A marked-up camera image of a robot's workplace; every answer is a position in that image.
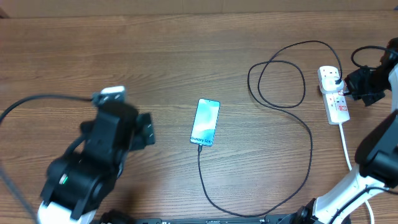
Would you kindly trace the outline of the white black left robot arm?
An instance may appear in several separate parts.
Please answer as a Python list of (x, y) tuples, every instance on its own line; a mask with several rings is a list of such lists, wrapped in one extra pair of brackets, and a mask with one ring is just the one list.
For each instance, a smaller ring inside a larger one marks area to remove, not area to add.
[(99, 105), (96, 118), (80, 129), (81, 136), (47, 168), (39, 223), (91, 223), (129, 152), (155, 143), (151, 115), (122, 101)]

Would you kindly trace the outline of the Galaxy smartphone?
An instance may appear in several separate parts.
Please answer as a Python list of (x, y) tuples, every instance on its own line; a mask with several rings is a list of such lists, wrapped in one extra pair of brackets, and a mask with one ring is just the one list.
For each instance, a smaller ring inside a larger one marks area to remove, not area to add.
[(192, 144), (208, 147), (213, 145), (220, 106), (219, 101), (203, 98), (198, 100), (190, 135)]

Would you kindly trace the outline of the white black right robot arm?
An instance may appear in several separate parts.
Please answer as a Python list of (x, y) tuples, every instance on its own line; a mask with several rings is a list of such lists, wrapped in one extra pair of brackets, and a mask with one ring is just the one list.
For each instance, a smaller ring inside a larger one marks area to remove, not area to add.
[(361, 142), (356, 165), (328, 193), (313, 199), (281, 223), (349, 223), (349, 215), (371, 197), (397, 187), (397, 39), (383, 48), (377, 67), (360, 65), (345, 78), (344, 94), (370, 106), (392, 93), (390, 115)]

